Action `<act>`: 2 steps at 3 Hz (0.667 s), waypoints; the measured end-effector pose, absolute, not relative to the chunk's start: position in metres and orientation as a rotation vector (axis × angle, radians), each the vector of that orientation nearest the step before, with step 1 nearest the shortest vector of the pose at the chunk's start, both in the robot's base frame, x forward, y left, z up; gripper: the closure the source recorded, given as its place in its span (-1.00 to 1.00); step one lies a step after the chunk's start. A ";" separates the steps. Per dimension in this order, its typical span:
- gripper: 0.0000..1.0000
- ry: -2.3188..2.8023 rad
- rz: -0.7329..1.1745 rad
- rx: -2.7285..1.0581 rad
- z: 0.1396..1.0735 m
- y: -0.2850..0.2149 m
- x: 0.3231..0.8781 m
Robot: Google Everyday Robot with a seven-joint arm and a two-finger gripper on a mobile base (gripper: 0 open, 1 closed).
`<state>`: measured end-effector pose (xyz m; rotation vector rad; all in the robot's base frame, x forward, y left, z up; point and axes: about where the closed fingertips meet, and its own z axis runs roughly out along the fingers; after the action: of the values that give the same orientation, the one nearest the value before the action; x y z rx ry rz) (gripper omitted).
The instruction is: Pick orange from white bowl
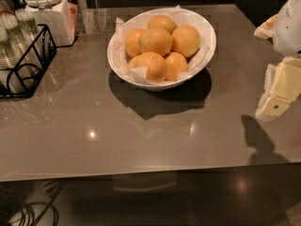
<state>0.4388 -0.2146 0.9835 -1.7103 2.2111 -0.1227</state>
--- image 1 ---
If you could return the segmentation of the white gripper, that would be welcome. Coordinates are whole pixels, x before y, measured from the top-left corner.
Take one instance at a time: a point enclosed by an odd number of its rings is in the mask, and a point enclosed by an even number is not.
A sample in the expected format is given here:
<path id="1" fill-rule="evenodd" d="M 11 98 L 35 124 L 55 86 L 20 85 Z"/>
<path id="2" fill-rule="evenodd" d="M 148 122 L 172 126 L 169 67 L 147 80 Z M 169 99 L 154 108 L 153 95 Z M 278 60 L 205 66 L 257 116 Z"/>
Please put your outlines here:
<path id="1" fill-rule="evenodd" d="M 260 121 L 278 119 L 301 94 L 301 0 L 288 0 L 254 31 L 260 39 L 273 37 L 274 49 L 285 56 L 265 72 L 264 94 L 255 117 Z"/>

